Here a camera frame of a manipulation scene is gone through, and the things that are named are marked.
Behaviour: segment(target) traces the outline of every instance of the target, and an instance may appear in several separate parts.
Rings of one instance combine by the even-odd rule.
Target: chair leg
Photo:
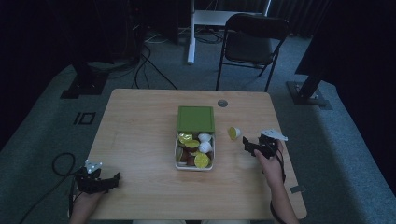
[[[264,73],[265,68],[267,68],[268,65],[265,65],[264,68],[262,69],[262,71],[259,73],[259,77],[262,75],[262,73]]]
[[[270,75],[268,76],[267,84],[265,84],[265,89],[264,89],[265,92],[268,91],[268,87],[270,86],[272,74],[274,73],[274,69],[275,69],[275,65],[276,65],[277,55],[278,55],[278,53],[275,55],[275,58],[274,58],[273,63],[271,65]]]
[[[221,76],[221,67],[222,67],[222,57],[220,58],[220,63],[219,63],[218,81],[216,83],[216,91],[219,90],[220,76]]]

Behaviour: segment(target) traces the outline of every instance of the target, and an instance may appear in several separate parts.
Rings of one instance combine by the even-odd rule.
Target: green lid
[[[206,132],[215,131],[215,118],[212,106],[184,106],[178,107],[178,132]]]

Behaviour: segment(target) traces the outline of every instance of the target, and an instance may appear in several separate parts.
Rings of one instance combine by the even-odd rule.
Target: power cable
[[[72,165],[69,167],[69,170],[65,173],[65,174],[61,174],[60,172],[57,171],[55,163],[56,161],[61,158],[62,156],[70,156],[72,158]],[[21,219],[21,221],[19,222],[20,224],[23,223],[23,221],[29,216],[29,214],[35,209],[36,206],[38,206],[45,198],[47,198],[53,191],[55,191],[66,179],[67,177],[71,176],[71,175],[75,175],[77,171],[72,172],[73,169],[75,168],[76,165],[76,157],[75,155],[73,155],[72,153],[69,152],[64,152],[59,154],[58,156],[56,156],[53,160],[52,160],[52,171],[53,173],[55,173],[56,175],[62,176],[63,178],[54,186],[52,187],[47,193],[45,193],[43,196],[41,196],[41,198],[39,198],[30,208],[29,210],[25,213],[25,215],[23,216],[23,218]],[[70,199],[70,195],[73,197],[73,191],[70,191],[69,194],[69,199]]]

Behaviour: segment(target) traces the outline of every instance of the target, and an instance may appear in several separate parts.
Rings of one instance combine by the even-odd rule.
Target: person's hand
[[[276,139],[276,143],[279,149],[276,154],[283,161],[283,145],[278,139]],[[276,157],[270,157],[270,159],[267,159],[257,149],[254,149],[254,154],[262,165],[262,171],[265,174],[268,186],[271,189],[283,186],[282,167]]]
[[[86,223],[93,211],[96,209],[96,206],[99,204],[99,201],[104,193],[105,192],[103,191],[94,194],[88,194],[84,192],[79,194],[73,203],[73,213],[70,217],[69,223]]]

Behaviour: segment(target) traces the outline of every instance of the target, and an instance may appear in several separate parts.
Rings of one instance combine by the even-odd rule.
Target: bento box
[[[176,168],[210,171],[215,160],[215,139],[213,107],[181,105],[177,113]]]

